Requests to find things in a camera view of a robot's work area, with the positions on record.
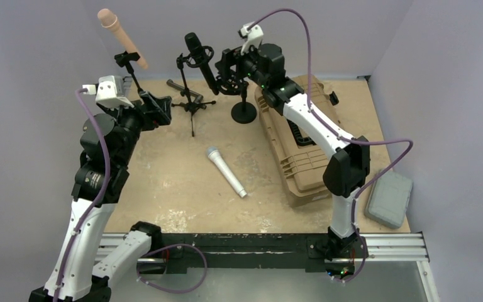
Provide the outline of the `black microphone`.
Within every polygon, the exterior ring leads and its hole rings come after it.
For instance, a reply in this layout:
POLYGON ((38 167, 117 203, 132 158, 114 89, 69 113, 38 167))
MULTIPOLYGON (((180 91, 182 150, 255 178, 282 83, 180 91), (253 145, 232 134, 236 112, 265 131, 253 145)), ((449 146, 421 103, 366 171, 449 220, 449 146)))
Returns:
POLYGON ((190 32, 184 37, 190 58, 193 59, 193 68, 198 68, 201 71, 208 87, 214 95, 219 94, 218 85, 215 76, 213 75, 209 61, 213 57, 213 49, 202 45, 200 39, 194 32, 190 32))

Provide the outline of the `white microphone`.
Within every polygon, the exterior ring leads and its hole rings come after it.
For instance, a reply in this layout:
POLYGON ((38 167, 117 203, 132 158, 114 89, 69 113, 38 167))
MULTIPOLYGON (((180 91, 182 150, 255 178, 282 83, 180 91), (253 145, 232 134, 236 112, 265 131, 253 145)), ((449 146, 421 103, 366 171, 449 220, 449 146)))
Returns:
POLYGON ((222 173, 226 181, 230 184, 237 195, 239 195, 241 198, 247 196, 245 188, 238 180, 236 175, 234 175, 233 171, 229 168, 219 150, 216 147, 209 147, 206 150, 206 155, 207 158, 218 168, 220 173, 222 173))

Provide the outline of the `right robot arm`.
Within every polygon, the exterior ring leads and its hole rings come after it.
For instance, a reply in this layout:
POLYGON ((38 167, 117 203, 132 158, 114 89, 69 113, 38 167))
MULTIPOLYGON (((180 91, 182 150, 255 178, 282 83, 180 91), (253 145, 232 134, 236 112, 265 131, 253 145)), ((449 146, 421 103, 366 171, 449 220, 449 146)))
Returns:
POLYGON ((268 107, 296 124, 326 155, 322 179, 332 196, 333 214, 326 243, 316 250, 331 260, 345 255, 359 238, 355 206, 370 173, 370 147, 365 137, 353 137, 325 116, 308 95, 311 88, 290 79, 284 66, 281 48, 271 43, 248 52, 227 48, 215 64, 223 76, 256 83, 268 107))

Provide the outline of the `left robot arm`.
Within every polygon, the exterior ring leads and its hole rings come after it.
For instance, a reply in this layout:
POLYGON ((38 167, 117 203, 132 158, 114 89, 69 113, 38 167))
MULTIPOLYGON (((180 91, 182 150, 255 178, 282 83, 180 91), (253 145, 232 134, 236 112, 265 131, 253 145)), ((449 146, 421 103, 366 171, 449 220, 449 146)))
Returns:
POLYGON ((65 238, 50 277, 30 293, 30 301, 108 301, 113 287, 141 256, 155 257, 162 251, 160 227, 139 221, 121 244, 97 260, 140 135, 171 122, 171 97, 147 91, 138 95, 137 100, 121 105, 101 105, 98 114, 86 111, 65 238))

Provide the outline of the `black tripod microphone stand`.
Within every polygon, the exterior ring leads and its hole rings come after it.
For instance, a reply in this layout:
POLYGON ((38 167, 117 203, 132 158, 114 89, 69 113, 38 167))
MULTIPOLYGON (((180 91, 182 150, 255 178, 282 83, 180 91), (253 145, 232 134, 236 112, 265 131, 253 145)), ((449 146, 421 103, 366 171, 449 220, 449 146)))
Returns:
POLYGON ((176 59, 176 64, 177 64, 177 68, 179 69, 180 71, 180 74, 182 76, 182 81, 184 83, 184 87, 185 87, 185 96, 183 97, 186 97, 187 99, 187 102, 186 103, 178 103, 178 104, 174 104, 172 103, 171 104, 171 107, 181 107, 184 109, 185 112, 189 112, 190 113, 190 121, 191 121, 191 135, 192 137, 195 137, 195 132, 194 132, 194 123, 193 123, 193 117, 194 115, 197 113, 197 111, 199 109, 202 109, 202 110, 205 110, 207 108, 207 105, 214 105, 216 104, 216 101, 215 100, 212 100, 212 101, 209 101, 209 102, 204 102, 202 101, 202 103, 196 103, 194 102, 194 98, 191 97, 191 95, 189 94, 189 87, 187 85, 187 81, 186 81, 186 77, 185 77, 185 73, 184 73, 184 65, 187 65, 188 67, 190 68, 193 68, 192 64, 191 63, 191 58, 190 58, 190 55, 186 55, 184 56, 182 53, 177 57, 176 59))

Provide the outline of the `black clip microphone stand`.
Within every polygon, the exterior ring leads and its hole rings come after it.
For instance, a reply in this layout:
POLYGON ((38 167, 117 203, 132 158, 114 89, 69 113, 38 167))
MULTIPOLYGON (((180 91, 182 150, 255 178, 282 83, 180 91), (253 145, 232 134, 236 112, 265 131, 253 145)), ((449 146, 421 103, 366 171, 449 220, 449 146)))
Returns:
POLYGON ((138 79, 136 78, 135 70, 132 66, 132 62, 137 62, 138 59, 140 59, 140 55, 137 52, 129 53, 127 51, 124 51, 122 53, 116 54, 114 56, 114 59, 120 67, 124 67, 127 70, 129 75, 133 79, 133 82, 136 84, 138 96, 144 102, 144 100, 142 98, 142 93, 144 92, 144 90, 141 88, 141 86, 138 82, 138 79))

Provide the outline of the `beige microphone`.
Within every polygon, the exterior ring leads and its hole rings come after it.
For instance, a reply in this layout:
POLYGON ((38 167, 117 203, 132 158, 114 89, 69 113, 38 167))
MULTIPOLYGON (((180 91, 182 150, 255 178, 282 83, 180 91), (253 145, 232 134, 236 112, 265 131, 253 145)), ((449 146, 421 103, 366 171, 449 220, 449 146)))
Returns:
POLYGON ((140 56, 140 58, 137 60, 137 64, 142 69, 147 70, 147 60, 138 50, 130 36, 123 29, 118 17, 110 9, 103 8, 97 13, 97 18, 101 22, 102 27, 109 30, 128 53, 137 53, 140 56))

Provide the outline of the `grey metal tube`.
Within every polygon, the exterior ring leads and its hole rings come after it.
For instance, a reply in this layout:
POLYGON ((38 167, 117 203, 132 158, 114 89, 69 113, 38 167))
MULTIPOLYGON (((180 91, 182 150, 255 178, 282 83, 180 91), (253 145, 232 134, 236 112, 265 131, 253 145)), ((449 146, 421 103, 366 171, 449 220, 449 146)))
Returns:
MULTIPOLYGON (((174 89, 178 90, 180 92, 180 95, 181 96, 185 96, 185 91, 186 91, 185 90, 185 87, 182 86, 182 85, 180 85, 180 84, 175 83, 172 79, 168 79, 166 81, 166 85, 168 85, 171 88, 174 88, 174 89)), ((204 97, 203 97, 202 94, 199 94, 196 91, 193 91, 191 89, 189 90, 189 94, 191 95, 191 97, 194 98, 194 102, 196 102, 196 103, 202 103, 202 101, 204 99, 204 97)))

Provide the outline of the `tan hard plastic case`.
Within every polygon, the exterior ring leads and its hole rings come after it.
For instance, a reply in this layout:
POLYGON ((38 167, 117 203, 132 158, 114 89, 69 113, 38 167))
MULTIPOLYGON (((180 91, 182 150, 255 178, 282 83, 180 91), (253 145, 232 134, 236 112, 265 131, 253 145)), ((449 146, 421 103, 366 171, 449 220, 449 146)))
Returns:
POLYGON ((323 150, 295 121, 271 108, 260 88, 255 91, 260 122, 270 143, 291 206, 330 196, 349 198, 370 173, 370 148, 363 136, 347 135, 330 151, 323 150))

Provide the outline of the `black round base shock-mount stand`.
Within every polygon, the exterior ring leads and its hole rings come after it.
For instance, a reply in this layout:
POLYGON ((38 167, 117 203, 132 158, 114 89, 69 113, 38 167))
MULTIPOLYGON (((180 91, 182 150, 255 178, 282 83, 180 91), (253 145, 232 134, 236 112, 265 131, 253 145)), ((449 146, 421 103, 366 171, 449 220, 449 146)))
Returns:
POLYGON ((221 94, 226 96, 239 96, 241 101, 231 109, 231 117, 239 124, 248 124, 257 117, 256 107, 247 101, 248 82, 237 71, 227 67, 221 70, 218 68, 216 83, 221 94))

